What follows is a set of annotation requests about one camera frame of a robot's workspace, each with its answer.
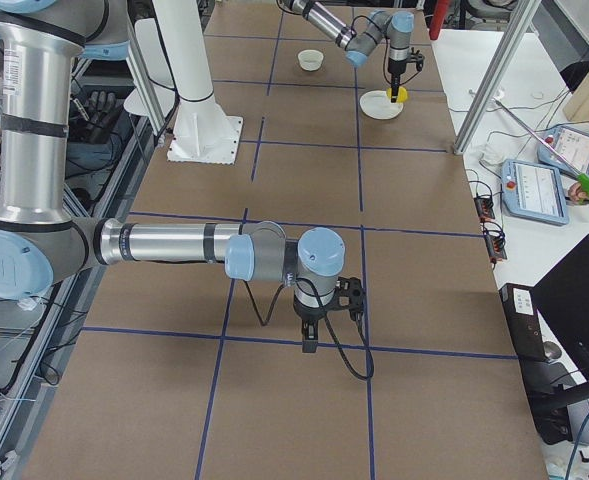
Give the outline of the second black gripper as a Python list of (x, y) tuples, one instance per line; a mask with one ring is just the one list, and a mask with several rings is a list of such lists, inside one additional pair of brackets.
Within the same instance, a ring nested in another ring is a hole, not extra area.
[(402, 76), (407, 69), (407, 60), (387, 59), (387, 72), (390, 74), (390, 101), (392, 103), (398, 102), (400, 89), (400, 76)]

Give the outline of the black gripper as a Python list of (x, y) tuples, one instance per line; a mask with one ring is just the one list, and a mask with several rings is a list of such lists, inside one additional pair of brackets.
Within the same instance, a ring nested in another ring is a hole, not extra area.
[(298, 298), (294, 298), (293, 307), (301, 319), (302, 352), (315, 353), (318, 348), (318, 322), (332, 310), (333, 306), (330, 304), (308, 306)]

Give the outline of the person's hand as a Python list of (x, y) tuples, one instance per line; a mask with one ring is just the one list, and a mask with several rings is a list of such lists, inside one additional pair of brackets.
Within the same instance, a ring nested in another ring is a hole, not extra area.
[(589, 203), (589, 182), (575, 182), (568, 188), (567, 195), (574, 203)]

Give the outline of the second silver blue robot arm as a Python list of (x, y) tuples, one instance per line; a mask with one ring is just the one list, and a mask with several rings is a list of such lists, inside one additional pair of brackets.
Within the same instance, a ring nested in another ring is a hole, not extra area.
[(336, 46), (345, 58), (360, 68), (381, 43), (386, 46), (386, 65), (383, 77), (388, 84), (387, 96), (392, 104), (404, 103), (408, 94), (405, 84), (418, 75), (425, 57), (410, 45), (415, 16), (406, 10), (393, 13), (374, 10), (360, 15), (346, 24), (319, 1), (277, 1), (285, 13), (302, 17)]

